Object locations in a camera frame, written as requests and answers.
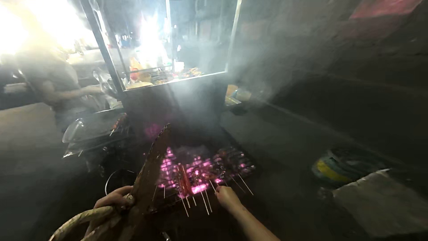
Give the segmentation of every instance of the concrete floor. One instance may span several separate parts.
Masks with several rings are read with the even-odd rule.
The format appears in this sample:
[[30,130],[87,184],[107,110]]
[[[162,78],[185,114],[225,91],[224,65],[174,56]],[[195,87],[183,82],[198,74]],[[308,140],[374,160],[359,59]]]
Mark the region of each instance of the concrete floor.
[[[61,159],[66,146],[42,103],[0,111],[0,204],[4,240],[47,240],[103,196],[86,165]],[[271,107],[224,112],[222,126],[253,156],[262,173],[248,179],[249,209],[282,240],[359,240],[359,226],[331,213],[317,194],[310,166],[328,148],[347,144],[317,126]]]

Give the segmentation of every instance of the food cart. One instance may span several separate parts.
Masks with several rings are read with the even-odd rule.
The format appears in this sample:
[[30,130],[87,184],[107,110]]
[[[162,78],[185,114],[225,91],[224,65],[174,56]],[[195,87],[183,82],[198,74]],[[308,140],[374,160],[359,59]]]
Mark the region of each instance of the food cart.
[[[241,0],[232,2],[166,0],[162,37],[153,32],[150,19],[143,19],[141,45],[127,59],[118,42],[110,38],[108,44],[106,35],[116,34],[104,9],[96,1],[81,1],[117,99],[139,137],[153,139],[171,123],[176,136],[190,142],[221,142],[215,136],[241,8]],[[120,63],[112,60],[115,51]]]

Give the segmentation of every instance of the vendor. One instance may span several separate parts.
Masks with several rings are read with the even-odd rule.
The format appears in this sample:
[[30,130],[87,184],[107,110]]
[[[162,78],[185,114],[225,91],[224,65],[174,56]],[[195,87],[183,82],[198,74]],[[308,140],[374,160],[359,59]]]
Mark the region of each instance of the vendor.
[[15,54],[18,67],[36,96],[55,111],[56,125],[65,132],[77,118],[100,110],[87,95],[101,93],[101,88],[81,88],[76,71],[66,62],[67,53],[44,31],[32,12],[19,8],[15,13],[28,31],[26,41]]

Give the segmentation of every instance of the glowing charcoal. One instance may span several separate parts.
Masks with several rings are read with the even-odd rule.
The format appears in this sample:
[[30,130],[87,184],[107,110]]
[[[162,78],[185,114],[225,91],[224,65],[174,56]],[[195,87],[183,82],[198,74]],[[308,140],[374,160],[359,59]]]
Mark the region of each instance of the glowing charcoal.
[[204,191],[205,189],[207,189],[207,185],[201,184],[199,186],[192,187],[192,192],[193,192],[193,194],[196,194],[196,193]]

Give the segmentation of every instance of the metal pole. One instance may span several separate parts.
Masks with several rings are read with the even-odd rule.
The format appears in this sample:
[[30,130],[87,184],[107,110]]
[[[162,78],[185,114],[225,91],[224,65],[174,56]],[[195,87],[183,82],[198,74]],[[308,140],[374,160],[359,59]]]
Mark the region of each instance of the metal pole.
[[229,50],[227,52],[227,62],[226,62],[225,72],[227,72],[229,69],[230,58],[232,56],[233,42],[235,41],[236,28],[238,27],[238,19],[239,19],[239,12],[241,10],[241,3],[242,3],[242,0],[238,0],[238,2],[236,3],[235,19],[233,20],[232,34],[230,36]]
[[171,24],[171,8],[169,6],[169,0],[165,0],[166,3],[166,18],[168,19],[169,23],[169,36],[171,41],[171,65],[172,65],[172,72],[175,73],[175,66],[174,66],[174,45],[172,44],[172,32],[174,31],[174,28]]
[[117,89],[117,94],[119,96],[119,100],[122,96],[122,80],[117,75],[116,69],[114,67],[113,61],[111,60],[110,53],[108,52],[108,49],[104,43],[103,36],[101,34],[100,26],[98,24],[98,21],[95,17],[94,10],[89,3],[89,0],[81,0],[83,10],[85,11],[86,17],[88,18],[88,22],[92,28],[92,32],[94,33],[95,40],[97,41],[97,44],[100,48],[101,55],[103,56],[103,59],[105,61],[105,64],[107,66],[108,72],[111,75],[111,78],[113,80],[114,86]]
[[114,46],[114,48],[117,49],[117,53],[119,55],[120,63],[122,64],[122,68],[123,68],[123,71],[125,72],[126,79],[129,82],[130,81],[130,78],[129,78],[129,69],[126,68],[125,62],[123,61],[122,53],[120,52],[119,45],[117,44],[116,35],[114,34],[114,32],[113,32],[113,30],[111,28],[111,25],[110,25],[110,21],[109,21],[109,19],[107,17],[108,16],[108,12],[105,13],[104,12],[104,8],[100,8],[100,12],[102,13],[101,17],[104,20],[104,24],[107,25],[106,30],[107,30],[107,33],[108,33],[108,35],[110,37],[110,40],[114,39],[113,43],[111,43],[111,44]]

